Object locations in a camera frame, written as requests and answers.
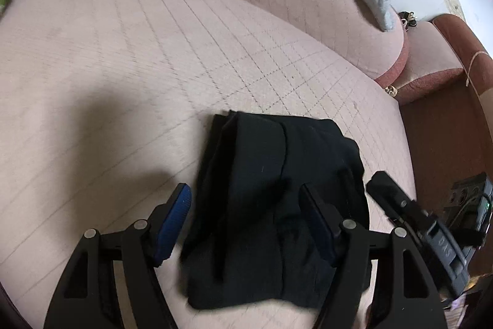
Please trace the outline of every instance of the black cloth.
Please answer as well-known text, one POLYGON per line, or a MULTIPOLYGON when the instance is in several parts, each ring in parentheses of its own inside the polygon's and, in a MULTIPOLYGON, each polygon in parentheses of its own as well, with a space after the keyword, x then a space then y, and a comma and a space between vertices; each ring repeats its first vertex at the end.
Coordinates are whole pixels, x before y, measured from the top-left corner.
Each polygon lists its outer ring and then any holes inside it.
POLYGON ((183 244, 188 302, 212 309, 271 298, 319 308, 334 268, 298 206, 311 183, 342 217, 369 227, 357 144, 332 120, 215 115, 183 244))

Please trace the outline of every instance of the pink sofa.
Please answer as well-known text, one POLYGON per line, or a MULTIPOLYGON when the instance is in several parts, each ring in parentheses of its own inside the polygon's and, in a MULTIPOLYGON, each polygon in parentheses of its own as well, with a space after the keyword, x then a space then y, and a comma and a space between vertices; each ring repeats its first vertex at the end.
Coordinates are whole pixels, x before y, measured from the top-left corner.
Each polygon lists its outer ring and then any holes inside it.
MULTIPOLYGON (((86 229, 124 228, 194 182, 221 110, 332 118, 359 144, 365 181, 386 170, 415 197, 397 101, 251 3, 12 0, 0 38, 0 282, 34 329, 86 229)), ((371 228, 389 231, 369 205, 371 228)), ((190 310, 178 253, 158 276, 180 328, 312 323, 313 311, 276 301, 190 310)))

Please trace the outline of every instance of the metal pivot screw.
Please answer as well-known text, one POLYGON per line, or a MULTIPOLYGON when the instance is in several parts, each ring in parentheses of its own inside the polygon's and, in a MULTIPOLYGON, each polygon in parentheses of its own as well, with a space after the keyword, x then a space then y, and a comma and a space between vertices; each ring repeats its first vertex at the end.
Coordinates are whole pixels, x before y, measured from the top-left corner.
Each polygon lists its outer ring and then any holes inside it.
POLYGON ((342 226, 346 229, 353 230, 356 227, 356 222, 352 219, 344 219, 342 221, 342 226))
POLYGON ((407 236, 406 229, 404 229, 403 227, 396 227, 395 228, 395 235, 397 237, 400 237, 400 238, 406 237, 407 236))
POLYGON ((96 230, 95 229, 87 229, 84 232, 84 237, 87 239, 92 239, 96 235, 96 230))
POLYGON ((145 220, 145 219, 139 219, 137 222, 134 223, 134 227, 137 230, 145 229, 147 227, 147 220, 145 220))

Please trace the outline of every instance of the brown cushion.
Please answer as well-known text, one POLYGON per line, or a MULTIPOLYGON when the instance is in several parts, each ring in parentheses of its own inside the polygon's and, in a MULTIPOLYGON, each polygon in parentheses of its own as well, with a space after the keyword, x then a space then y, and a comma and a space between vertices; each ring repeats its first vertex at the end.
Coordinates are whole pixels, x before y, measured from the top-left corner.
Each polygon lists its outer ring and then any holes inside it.
MULTIPOLYGON (((476 52, 486 51, 469 26, 455 15, 442 14, 433 19, 433 25, 450 43, 466 70, 469 69, 472 57, 476 52)), ((478 95, 493 87, 491 57, 484 54, 477 55, 469 72, 469 77, 478 95)))
POLYGON ((463 73, 454 50, 433 24, 419 22, 409 29, 408 37, 409 58, 393 84, 400 105, 442 88, 463 73))

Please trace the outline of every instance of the white string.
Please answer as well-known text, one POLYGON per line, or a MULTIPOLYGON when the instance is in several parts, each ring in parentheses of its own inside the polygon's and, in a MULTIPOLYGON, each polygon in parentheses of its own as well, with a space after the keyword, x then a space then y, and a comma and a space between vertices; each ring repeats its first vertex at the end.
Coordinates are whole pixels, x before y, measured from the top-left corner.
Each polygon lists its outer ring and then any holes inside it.
POLYGON ((480 54, 484 54, 484 55, 487 55, 487 56, 490 56, 488 55, 485 51, 478 51, 474 54, 474 56, 472 57, 471 59, 471 63, 469 64, 469 69, 467 69, 466 71, 466 74, 467 74, 467 80, 465 81, 465 86, 469 86, 469 74, 471 72, 471 67, 472 67, 472 62, 474 62, 475 58, 477 55, 480 55, 480 54))

